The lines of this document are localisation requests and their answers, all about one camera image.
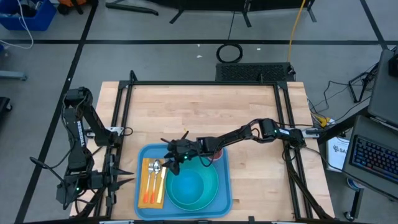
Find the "keyboard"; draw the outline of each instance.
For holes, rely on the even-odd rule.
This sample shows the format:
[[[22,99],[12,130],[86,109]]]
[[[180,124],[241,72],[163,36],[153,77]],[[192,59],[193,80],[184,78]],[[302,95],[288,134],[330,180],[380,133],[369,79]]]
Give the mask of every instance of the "keyboard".
[[[398,150],[360,135],[354,137],[350,163],[398,183]]]

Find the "yellow cable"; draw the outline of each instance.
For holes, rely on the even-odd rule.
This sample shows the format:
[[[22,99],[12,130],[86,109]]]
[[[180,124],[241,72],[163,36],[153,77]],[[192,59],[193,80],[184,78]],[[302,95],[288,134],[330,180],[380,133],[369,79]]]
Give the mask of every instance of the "yellow cable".
[[[305,3],[305,0],[303,0],[303,3],[301,3],[301,7],[300,7],[300,10],[299,10],[298,15],[296,17],[296,21],[294,22],[292,35],[290,35],[289,52],[287,54],[287,62],[290,62],[290,55],[292,54],[292,41],[293,41],[294,31],[296,30],[297,23],[299,22],[301,11],[303,11],[304,3]]]

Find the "blue bowl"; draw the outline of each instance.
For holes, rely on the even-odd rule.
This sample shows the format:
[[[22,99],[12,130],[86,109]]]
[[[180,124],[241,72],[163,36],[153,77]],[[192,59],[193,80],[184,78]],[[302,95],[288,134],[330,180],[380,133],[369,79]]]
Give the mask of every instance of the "blue bowl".
[[[205,208],[213,201],[217,191],[216,169],[213,165],[204,167],[199,157],[180,164],[179,175],[168,171],[166,176],[167,195],[175,206],[186,211]]]

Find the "silver spoon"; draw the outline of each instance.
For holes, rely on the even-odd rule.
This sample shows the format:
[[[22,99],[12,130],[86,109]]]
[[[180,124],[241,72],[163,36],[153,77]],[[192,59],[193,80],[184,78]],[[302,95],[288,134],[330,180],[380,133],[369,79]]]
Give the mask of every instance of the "silver spoon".
[[[155,189],[156,189],[156,178],[157,174],[161,170],[162,166],[160,165],[160,161],[157,159],[154,163],[154,171],[155,171],[155,181],[154,181],[154,188],[152,189],[152,195],[150,196],[150,203],[155,203]]]

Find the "blue tray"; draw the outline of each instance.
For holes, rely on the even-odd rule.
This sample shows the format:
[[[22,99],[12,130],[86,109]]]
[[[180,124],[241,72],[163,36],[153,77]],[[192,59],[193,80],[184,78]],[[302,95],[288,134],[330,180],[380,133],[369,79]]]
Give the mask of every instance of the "blue tray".
[[[136,193],[134,197],[134,210],[137,216],[143,220],[178,220],[223,217],[228,214],[232,208],[232,190],[231,182],[229,181],[228,154],[225,148],[221,159],[213,163],[217,170],[219,187],[216,197],[207,207],[198,211],[185,211],[176,207],[165,193],[163,209],[138,208],[142,160],[143,158],[163,158],[168,153],[166,147],[166,144],[149,144],[143,147],[138,154]]]

